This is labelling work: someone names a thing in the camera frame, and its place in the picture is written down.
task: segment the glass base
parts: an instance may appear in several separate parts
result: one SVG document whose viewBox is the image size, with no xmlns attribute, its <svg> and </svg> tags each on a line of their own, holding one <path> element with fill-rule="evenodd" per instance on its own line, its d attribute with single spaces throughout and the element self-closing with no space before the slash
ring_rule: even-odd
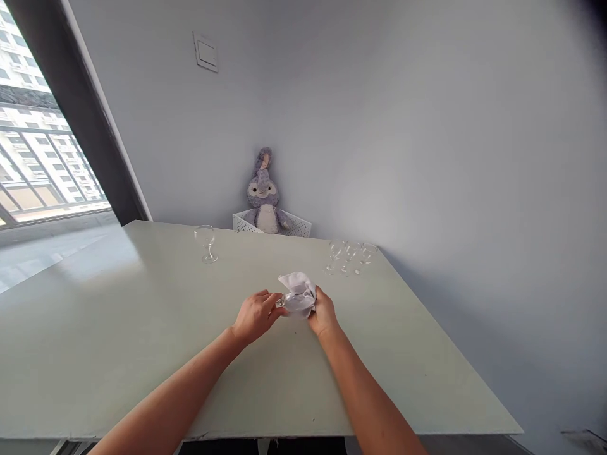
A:
<svg viewBox="0 0 607 455">
<path fill-rule="evenodd" d="M 213 255 L 213 254 L 210 254 L 210 255 L 206 255 L 205 257 L 203 257 L 203 258 L 202 258 L 202 261 L 203 261 L 205 264 L 212 264 L 212 263 L 213 263 L 213 262 L 215 262 L 217 259 L 219 259 L 219 256 L 217 256 L 217 255 Z"/>
</svg>

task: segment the left hand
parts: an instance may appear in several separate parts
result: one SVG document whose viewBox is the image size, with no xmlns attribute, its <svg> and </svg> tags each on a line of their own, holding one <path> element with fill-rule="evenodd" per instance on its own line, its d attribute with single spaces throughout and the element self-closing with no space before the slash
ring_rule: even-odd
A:
<svg viewBox="0 0 607 455">
<path fill-rule="evenodd" d="M 288 313 L 286 308 L 276 308 L 276 302 L 283 295 L 270 294 L 267 289 L 259 291 L 242 303 L 232 333 L 241 342 L 251 344 L 261 337 L 275 323 L 276 319 Z"/>
</svg>

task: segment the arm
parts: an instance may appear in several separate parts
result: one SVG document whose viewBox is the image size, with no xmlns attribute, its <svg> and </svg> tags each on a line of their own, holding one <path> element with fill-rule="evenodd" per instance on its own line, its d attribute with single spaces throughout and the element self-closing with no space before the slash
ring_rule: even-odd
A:
<svg viewBox="0 0 607 455">
<path fill-rule="evenodd" d="M 366 369 L 341 329 L 331 299 L 316 287 L 316 312 L 308 319 L 331 364 L 346 410 L 365 455 L 427 455 L 392 400 Z"/>
<path fill-rule="evenodd" d="M 291 219 L 278 207 L 276 208 L 276 216 L 278 217 L 278 224 L 285 229 L 291 229 Z"/>
<path fill-rule="evenodd" d="M 171 455 L 219 376 L 250 343 L 287 311 L 281 294 L 261 291 L 242 304 L 236 322 L 127 414 L 91 455 Z"/>
<path fill-rule="evenodd" d="M 251 209 L 247 212 L 246 215 L 242 217 L 244 221 L 249 224 L 255 225 L 255 220 L 257 219 L 257 209 Z"/>
</svg>

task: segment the hand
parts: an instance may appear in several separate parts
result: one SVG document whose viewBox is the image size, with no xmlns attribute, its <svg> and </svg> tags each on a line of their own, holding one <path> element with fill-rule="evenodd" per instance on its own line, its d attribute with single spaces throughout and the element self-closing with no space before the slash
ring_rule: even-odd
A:
<svg viewBox="0 0 607 455">
<path fill-rule="evenodd" d="M 333 300 L 319 286 L 316 286 L 316 311 L 310 314 L 308 323 L 318 338 L 340 328 Z"/>
<path fill-rule="evenodd" d="M 286 315 L 286 308 L 276 308 L 276 302 L 283 295 L 270 294 L 267 289 L 259 291 L 242 303 L 236 322 L 231 326 L 234 336 L 245 345 L 251 344 L 272 327 L 276 319 Z"/>
</svg>

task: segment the white table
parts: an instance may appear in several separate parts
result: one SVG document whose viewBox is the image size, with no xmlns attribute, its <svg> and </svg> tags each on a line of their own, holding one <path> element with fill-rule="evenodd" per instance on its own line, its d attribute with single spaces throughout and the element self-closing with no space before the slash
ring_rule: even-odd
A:
<svg viewBox="0 0 607 455">
<path fill-rule="evenodd" d="M 0 294 L 0 438 L 102 437 L 231 324 L 304 271 L 418 434 L 515 434 L 502 406 L 389 262 L 325 276 L 328 241 L 137 221 Z M 306 321 L 279 319 L 221 376 L 189 437 L 352 435 Z"/>
</svg>

